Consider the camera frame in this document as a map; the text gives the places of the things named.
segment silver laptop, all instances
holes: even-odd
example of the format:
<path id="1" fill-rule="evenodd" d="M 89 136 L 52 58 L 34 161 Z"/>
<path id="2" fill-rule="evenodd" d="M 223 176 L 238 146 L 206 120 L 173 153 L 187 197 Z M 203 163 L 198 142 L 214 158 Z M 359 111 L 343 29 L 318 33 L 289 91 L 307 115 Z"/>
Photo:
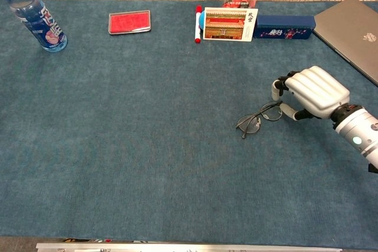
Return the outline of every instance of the silver laptop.
<path id="1" fill-rule="evenodd" d="M 378 13 L 344 0 L 315 16 L 314 33 L 378 86 Z"/>

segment glasses lens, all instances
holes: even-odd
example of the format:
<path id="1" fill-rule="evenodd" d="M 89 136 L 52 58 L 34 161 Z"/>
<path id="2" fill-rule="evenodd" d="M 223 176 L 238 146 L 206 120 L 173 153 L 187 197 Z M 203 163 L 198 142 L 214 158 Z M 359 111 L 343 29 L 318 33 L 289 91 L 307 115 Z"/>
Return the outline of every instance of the glasses lens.
<path id="1" fill-rule="evenodd" d="M 275 103 L 269 103 L 262 108 L 262 116 L 268 120 L 278 120 L 282 116 L 282 110 Z"/>
<path id="2" fill-rule="evenodd" d="M 247 134 L 256 133 L 260 129 L 260 119 L 256 117 L 251 119 L 251 117 L 253 116 L 246 115 L 237 122 L 237 124 L 241 123 L 239 125 L 240 130 Z"/>

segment red marker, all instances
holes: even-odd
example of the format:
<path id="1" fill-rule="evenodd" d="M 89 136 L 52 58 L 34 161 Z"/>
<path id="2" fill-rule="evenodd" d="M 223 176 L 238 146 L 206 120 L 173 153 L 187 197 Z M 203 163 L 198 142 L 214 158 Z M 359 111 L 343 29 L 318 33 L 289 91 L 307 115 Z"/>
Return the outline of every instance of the red marker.
<path id="1" fill-rule="evenodd" d="M 200 15 L 202 12 L 201 5 L 197 6 L 195 9 L 195 34 L 194 41 L 196 44 L 201 42 L 201 28 L 200 28 Z"/>

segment robotic hand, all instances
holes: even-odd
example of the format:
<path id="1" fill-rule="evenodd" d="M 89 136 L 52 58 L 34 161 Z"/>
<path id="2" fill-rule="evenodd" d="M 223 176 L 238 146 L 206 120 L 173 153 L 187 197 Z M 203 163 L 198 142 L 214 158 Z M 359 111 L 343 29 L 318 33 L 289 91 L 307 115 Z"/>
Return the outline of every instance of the robotic hand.
<path id="1" fill-rule="evenodd" d="M 283 113 L 293 120 L 305 118 L 331 119 L 336 130 L 368 161 L 369 171 L 378 173 L 378 119 L 362 106 L 349 104 L 349 91 L 318 66 L 292 71 L 272 83 L 275 101 L 289 91 L 303 105 L 296 111 L 285 103 Z"/>

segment red ink pad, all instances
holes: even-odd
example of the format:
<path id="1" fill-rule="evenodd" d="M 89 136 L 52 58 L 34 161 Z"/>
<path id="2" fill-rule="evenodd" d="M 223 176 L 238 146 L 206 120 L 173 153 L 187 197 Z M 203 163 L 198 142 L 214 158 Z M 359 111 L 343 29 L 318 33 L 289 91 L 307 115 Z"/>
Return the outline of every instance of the red ink pad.
<path id="1" fill-rule="evenodd" d="M 109 14 L 109 34 L 131 34 L 151 30 L 149 10 Z"/>

